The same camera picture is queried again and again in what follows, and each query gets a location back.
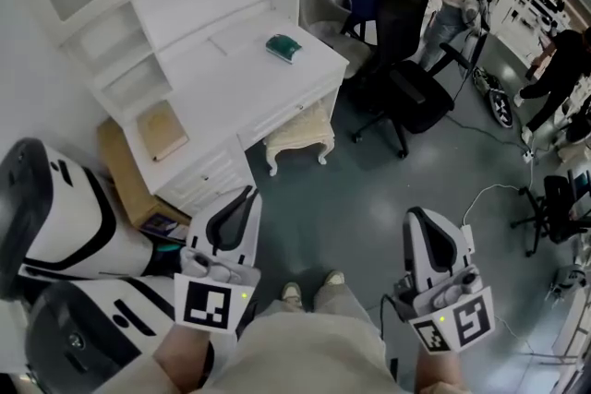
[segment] gray chair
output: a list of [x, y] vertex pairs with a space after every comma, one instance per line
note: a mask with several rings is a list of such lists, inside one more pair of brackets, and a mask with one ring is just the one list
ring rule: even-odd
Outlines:
[[372, 55], [367, 44], [343, 34], [350, 14], [332, 0], [299, 0], [299, 26], [349, 61], [345, 79], [352, 78]]

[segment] jeans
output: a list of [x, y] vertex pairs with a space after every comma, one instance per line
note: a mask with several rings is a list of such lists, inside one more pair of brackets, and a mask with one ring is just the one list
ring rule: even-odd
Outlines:
[[541, 110], [527, 124], [532, 132], [538, 130], [553, 113], [568, 99], [574, 89], [572, 81], [564, 81], [561, 77], [544, 74], [536, 84], [521, 89], [519, 95], [523, 99], [534, 99], [550, 94]]
[[[273, 301], [259, 316], [271, 316], [278, 312], [304, 312], [304, 309], [284, 301]], [[345, 284], [322, 286], [314, 297], [314, 312], [349, 316], [374, 326], [366, 310]]]
[[448, 43], [467, 30], [462, 19], [462, 9], [443, 3], [433, 24], [425, 33], [425, 49], [418, 64], [429, 71], [443, 56], [440, 44]]

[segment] black shirt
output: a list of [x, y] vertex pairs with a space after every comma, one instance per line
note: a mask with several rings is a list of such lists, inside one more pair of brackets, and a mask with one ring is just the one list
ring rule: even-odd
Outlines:
[[556, 53], [544, 72], [545, 75], [561, 79], [561, 83], [573, 85], [581, 75], [591, 74], [591, 54], [583, 45], [583, 35], [574, 30], [565, 30], [552, 40]]

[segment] black pants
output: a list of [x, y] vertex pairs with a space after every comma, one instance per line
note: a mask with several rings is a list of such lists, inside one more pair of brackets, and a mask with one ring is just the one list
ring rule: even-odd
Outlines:
[[571, 95], [573, 89], [574, 83], [571, 81], [564, 82], [561, 78], [548, 74], [543, 75], [536, 84], [522, 89], [519, 95], [524, 99], [534, 99], [550, 94], [542, 109], [529, 121], [527, 128], [533, 132], [538, 130]]

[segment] backpack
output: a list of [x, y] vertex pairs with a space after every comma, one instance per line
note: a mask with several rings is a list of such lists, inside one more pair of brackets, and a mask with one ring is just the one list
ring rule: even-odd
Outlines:
[[488, 0], [464, 0], [462, 4], [462, 20], [477, 35], [488, 30], [488, 4]]

